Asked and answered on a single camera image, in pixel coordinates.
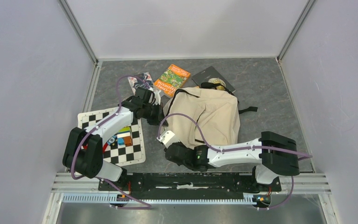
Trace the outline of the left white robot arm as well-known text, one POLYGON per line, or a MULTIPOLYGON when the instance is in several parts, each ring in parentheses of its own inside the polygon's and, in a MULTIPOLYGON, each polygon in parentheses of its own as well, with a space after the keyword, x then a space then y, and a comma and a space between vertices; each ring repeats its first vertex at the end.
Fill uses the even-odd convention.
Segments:
POLYGON ((134 120, 144 118, 150 125, 162 123, 164 115, 161 96, 161 90, 138 88, 135 95, 121 101, 111 115, 85 129, 73 128, 62 159, 72 178, 107 179, 116 190, 123 190, 128 184, 128 178, 122 174, 123 168, 103 159, 103 146, 134 120))

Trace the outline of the cream canvas backpack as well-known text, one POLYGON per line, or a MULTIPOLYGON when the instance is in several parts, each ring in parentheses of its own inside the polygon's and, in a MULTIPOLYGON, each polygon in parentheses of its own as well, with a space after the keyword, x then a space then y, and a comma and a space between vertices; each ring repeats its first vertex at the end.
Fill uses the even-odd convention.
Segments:
POLYGON ((238 99, 227 91, 186 87, 177 89, 164 106, 166 130, 172 131, 186 147, 232 145, 238 142, 240 114, 257 107, 238 108, 238 99))

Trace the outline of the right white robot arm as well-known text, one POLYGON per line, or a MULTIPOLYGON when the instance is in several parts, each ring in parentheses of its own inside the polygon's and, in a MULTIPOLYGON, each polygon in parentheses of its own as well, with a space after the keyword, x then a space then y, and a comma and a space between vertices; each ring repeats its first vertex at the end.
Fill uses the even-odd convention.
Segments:
POLYGON ((261 133, 260 138, 233 145, 201 144, 186 147, 172 131, 163 132, 158 138, 165 146, 165 157, 175 164, 206 172, 230 164, 254 165, 251 186, 263 190, 278 176, 296 176, 300 169, 296 142, 274 132, 261 133))

